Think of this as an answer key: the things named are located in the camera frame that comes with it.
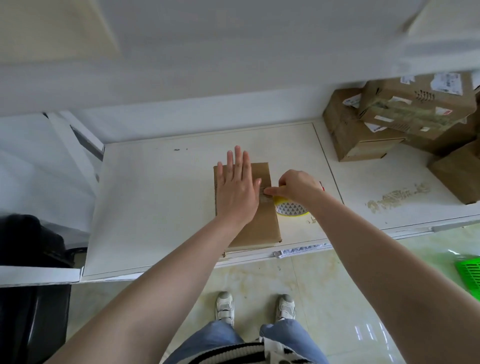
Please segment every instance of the peeling paint mark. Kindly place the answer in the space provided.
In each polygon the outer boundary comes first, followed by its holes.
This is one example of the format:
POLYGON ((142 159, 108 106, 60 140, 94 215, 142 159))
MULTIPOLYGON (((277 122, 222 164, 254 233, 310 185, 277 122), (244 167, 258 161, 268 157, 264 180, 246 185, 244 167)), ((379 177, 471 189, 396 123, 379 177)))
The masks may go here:
POLYGON ((411 191, 407 188, 402 190, 395 190, 384 194, 381 200, 374 201, 370 200, 365 205, 370 209, 374 214, 381 212, 383 210, 390 210, 395 207, 402 206, 405 200, 410 197, 415 196, 416 194, 427 194, 431 190, 430 186, 427 183, 415 184, 415 190, 411 191))

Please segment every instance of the striped sweater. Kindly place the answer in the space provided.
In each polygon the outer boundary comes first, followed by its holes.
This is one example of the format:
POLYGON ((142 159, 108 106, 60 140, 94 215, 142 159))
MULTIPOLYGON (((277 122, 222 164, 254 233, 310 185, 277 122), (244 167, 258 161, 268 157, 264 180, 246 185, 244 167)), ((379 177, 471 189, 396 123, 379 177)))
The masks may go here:
POLYGON ((292 349, 267 338, 201 352, 178 364, 311 364, 292 349))

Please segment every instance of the green basket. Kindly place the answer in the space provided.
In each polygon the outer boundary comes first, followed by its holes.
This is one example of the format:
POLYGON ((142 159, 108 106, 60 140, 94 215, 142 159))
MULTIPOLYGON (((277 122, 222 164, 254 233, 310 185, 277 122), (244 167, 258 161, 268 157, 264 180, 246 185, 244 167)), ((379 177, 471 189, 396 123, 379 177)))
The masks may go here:
POLYGON ((467 289, 480 301, 480 258, 456 262, 455 266, 467 289))

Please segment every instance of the blue jeans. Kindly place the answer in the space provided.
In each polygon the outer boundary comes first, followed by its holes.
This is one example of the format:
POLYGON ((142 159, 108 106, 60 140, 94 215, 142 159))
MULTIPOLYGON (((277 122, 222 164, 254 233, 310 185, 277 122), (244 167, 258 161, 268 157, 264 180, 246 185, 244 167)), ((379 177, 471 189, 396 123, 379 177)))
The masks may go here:
MULTIPOLYGON (((313 342, 308 332, 296 320, 285 319, 275 324, 262 325, 260 336, 278 341, 298 355, 317 364, 328 364, 324 353, 313 342)), ((176 364, 180 360, 221 346, 241 344, 244 341, 232 326, 223 321, 212 321, 195 332, 181 344, 164 364, 176 364)))

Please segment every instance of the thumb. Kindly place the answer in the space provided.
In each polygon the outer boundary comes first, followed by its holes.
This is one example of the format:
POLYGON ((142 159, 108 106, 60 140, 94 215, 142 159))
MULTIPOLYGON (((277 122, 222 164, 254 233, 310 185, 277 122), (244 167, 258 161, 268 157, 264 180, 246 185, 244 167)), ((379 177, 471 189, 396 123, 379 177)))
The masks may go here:
POLYGON ((260 195, 260 184, 262 183, 262 179, 261 178, 257 178, 254 182, 253 182, 253 190, 255 191, 255 196, 258 196, 260 195))
POLYGON ((282 196, 287 197, 287 186, 280 186, 280 187, 266 187, 264 189, 264 194, 268 194, 270 196, 282 196))

